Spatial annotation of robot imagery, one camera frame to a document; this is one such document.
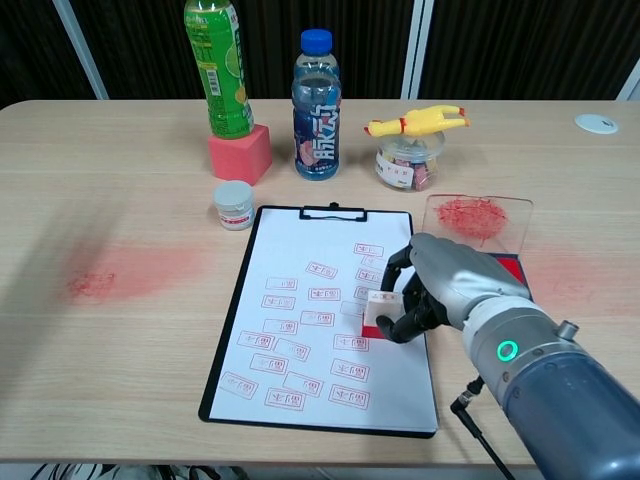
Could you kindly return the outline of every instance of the plastic water bottle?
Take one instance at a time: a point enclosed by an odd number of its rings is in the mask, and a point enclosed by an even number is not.
[[[305,30],[300,43],[291,87],[296,170],[308,180],[326,180],[339,165],[340,69],[331,32]]]

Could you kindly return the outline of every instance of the small white jar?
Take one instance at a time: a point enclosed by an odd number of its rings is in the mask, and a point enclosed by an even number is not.
[[[225,182],[213,192],[220,223],[227,230],[244,230],[253,224],[253,190],[240,180]]]

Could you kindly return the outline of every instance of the pink sponge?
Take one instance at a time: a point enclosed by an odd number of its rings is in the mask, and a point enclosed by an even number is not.
[[[251,134],[235,140],[209,137],[213,174],[223,180],[243,180],[255,185],[271,166],[269,129],[256,125]]]

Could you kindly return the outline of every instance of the white round object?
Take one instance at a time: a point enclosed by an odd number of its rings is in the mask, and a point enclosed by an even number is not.
[[[604,115],[585,113],[575,118],[576,125],[591,133],[608,135],[618,131],[618,124]]]
[[[226,229],[243,230],[253,224],[253,190],[248,183],[240,180],[223,183],[213,192],[213,203]]]
[[[467,356],[471,356],[471,343],[473,337],[485,323],[512,308],[533,308],[545,313],[538,305],[528,298],[501,295],[499,297],[491,297],[473,307],[469,313],[469,318],[464,322],[462,329],[462,343]]]

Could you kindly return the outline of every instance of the glass jar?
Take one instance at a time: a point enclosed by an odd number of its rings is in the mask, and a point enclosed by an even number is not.
[[[376,173],[387,185],[401,190],[422,191],[437,173],[436,158],[444,149],[444,134],[423,137],[381,137],[376,155]]]

